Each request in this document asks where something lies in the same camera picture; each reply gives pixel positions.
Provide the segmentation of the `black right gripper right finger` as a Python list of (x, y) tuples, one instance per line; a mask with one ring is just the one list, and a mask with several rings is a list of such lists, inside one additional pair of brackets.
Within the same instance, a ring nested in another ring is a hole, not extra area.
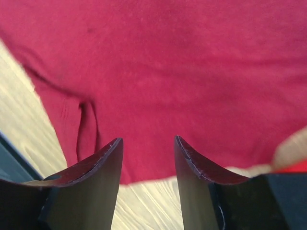
[(248, 178), (202, 156), (180, 136), (174, 152), (184, 229), (306, 229), (305, 173)]

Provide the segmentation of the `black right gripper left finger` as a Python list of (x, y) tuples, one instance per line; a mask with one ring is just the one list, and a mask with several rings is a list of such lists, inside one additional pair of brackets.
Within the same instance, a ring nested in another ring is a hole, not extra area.
[(44, 180), (1, 180), (1, 229), (110, 229), (122, 160), (123, 140), (116, 138), (97, 153)]

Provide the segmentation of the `dark red t shirt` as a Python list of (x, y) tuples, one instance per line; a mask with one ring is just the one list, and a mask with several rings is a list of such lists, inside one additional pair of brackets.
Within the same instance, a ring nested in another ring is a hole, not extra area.
[(175, 175), (177, 135), (246, 168), (307, 124), (304, 0), (3, 0), (0, 36), (69, 166), (123, 138), (122, 184)]

